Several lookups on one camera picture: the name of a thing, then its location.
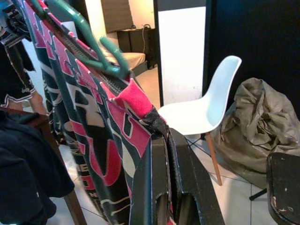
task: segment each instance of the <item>green metal frame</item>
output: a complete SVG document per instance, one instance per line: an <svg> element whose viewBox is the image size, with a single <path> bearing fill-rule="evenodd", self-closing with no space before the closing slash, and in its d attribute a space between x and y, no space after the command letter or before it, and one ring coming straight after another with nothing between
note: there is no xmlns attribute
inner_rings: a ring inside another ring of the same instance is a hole
<svg viewBox="0 0 300 225"><path fill-rule="evenodd" d="M90 25L85 20L85 18L77 12L73 7L67 4L64 0L50 0L57 7L59 7L63 12L69 14L69 16L73 19L75 26L81 31L84 38L88 42L89 46L96 52L98 56L98 60L89 60L82 57L78 57L80 61L82 61L87 66L90 66L95 69L99 69L104 71L105 73L115 76L120 79L125 79L129 73L128 63L122 56L122 52L119 48L114 45L107 37L101 37L101 44L116 58L120 67L113 66L103 55L100 47L98 46L92 31L90 29ZM38 0L31 0L33 6L36 8L38 13L42 18L45 18L45 11L42 9Z"/></svg>

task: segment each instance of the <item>white wall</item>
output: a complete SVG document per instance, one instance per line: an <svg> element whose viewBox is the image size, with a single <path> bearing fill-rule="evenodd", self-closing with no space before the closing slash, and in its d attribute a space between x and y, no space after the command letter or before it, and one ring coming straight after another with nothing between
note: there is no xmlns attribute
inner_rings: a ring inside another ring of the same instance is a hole
<svg viewBox="0 0 300 225"><path fill-rule="evenodd" d="M155 28L153 0L129 0L133 23L136 28L149 24Z"/></svg>
<svg viewBox="0 0 300 225"><path fill-rule="evenodd" d="M202 95L205 8L158 12L164 105Z"/></svg>

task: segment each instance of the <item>cord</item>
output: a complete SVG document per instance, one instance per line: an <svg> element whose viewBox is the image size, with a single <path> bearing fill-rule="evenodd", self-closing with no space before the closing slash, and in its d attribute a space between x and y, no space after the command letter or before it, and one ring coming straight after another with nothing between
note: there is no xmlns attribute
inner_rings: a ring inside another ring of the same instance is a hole
<svg viewBox="0 0 300 225"><path fill-rule="evenodd" d="M149 24L145 24L145 25L142 25L143 28L142 28L142 40L144 42L144 48L143 48L143 53L145 53L145 47L146 47L146 41L145 41L145 37L144 37L144 30L146 27L148 27L149 29L151 29L151 26Z"/></svg>
<svg viewBox="0 0 300 225"><path fill-rule="evenodd" d="M142 40L144 42L144 48L142 50L143 53L145 53L145 47L146 47L146 42L145 42L145 37L144 37L144 29L145 29L145 25L144 27L142 28Z"/></svg>

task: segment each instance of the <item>gray bag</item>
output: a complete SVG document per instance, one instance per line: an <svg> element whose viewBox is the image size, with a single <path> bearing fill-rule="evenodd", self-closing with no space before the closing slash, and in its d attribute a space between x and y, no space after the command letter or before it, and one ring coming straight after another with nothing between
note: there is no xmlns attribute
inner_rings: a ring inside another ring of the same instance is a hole
<svg viewBox="0 0 300 225"><path fill-rule="evenodd" d="M256 78L238 87L234 103L211 137L229 167L260 188L266 187L268 154L300 156L300 122L291 102Z"/></svg>

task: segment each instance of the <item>wooden table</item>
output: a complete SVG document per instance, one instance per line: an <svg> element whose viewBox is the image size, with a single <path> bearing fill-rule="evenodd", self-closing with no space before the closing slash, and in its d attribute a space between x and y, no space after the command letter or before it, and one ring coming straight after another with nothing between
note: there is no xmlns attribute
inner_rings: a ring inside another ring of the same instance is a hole
<svg viewBox="0 0 300 225"><path fill-rule="evenodd" d="M3 110L9 114L19 114L19 115L30 114L30 112L24 112L24 111L8 109L3 107L0 107L0 110ZM42 133L44 138L52 146L53 151L56 153L56 155L60 158L60 160L64 164L58 145L51 133L48 117L45 115L40 115L33 121L29 122L28 125L35 127ZM73 190L70 194L64 196L64 199L66 201L67 207L69 208L74 224L87 225L75 191Z"/></svg>

